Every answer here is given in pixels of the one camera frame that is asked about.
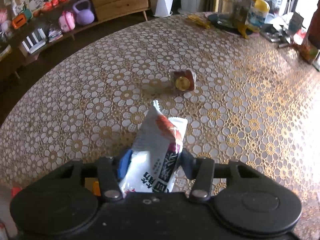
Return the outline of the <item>wooden tv cabinet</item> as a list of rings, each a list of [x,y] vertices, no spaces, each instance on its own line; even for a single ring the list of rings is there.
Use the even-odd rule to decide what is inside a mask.
[[[150,0],[67,0],[47,12],[33,17],[13,32],[8,40],[11,50],[1,60],[1,80],[14,74],[21,66],[37,60],[39,54],[68,37],[74,37],[100,23],[150,9]],[[74,16],[74,29],[49,41],[49,28],[59,26],[59,19]]]

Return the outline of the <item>glass cup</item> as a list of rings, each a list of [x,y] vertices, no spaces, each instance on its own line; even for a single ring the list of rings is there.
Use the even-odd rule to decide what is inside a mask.
[[[219,0],[217,22],[228,28],[233,28],[234,0]]]

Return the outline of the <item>orange tissue box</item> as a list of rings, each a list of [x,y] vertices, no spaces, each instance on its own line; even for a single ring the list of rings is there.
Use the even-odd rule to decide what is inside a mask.
[[[21,26],[25,25],[27,23],[27,18],[24,13],[19,14],[16,16],[12,22],[11,25],[15,30],[19,29]]]

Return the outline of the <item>yellow small wrapper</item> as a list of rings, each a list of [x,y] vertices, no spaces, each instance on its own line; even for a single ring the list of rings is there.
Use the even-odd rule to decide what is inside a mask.
[[[196,25],[203,27],[204,29],[209,29],[210,24],[201,20],[197,15],[188,15],[188,19],[194,22]]]

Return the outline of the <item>white slatted file rack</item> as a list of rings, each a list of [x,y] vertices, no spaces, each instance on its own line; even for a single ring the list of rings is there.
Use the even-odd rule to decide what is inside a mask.
[[[33,54],[47,43],[47,37],[42,28],[33,31],[22,41],[22,46],[28,54]]]

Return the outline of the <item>white red snack packet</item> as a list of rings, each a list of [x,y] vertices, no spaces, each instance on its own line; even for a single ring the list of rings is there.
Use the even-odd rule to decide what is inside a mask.
[[[187,125],[185,118],[167,118],[158,101],[152,102],[131,147],[127,172],[119,183],[124,195],[172,191]]]

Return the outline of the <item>yellow lid wipes canister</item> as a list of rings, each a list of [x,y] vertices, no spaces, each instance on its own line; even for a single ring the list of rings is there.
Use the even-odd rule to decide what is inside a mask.
[[[253,32],[259,32],[265,23],[270,6],[265,0],[256,0],[255,4],[249,9],[245,25]]]

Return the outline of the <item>small brown gold snack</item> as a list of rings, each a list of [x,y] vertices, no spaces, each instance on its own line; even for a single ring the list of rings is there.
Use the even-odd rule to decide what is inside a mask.
[[[176,70],[172,72],[175,88],[180,92],[190,92],[196,86],[196,74],[192,70]]]

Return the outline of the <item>purple kettlebell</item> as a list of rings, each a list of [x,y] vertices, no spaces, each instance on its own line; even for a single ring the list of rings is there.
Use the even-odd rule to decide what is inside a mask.
[[[78,5],[85,4],[85,9],[79,10]],[[88,25],[94,22],[95,16],[91,11],[91,3],[89,0],[79,0],[73,4],[73,10],[76,14],[76,22],[79,25]]]

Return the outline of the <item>gold tall packet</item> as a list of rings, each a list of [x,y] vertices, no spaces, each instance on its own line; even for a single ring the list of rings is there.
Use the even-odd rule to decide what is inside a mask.
[[[247,16],[252,7],[254,7],[256,0],[235,0],[233,9],[233,24],[238,32],[244,37],[248,38],[246,30]]]

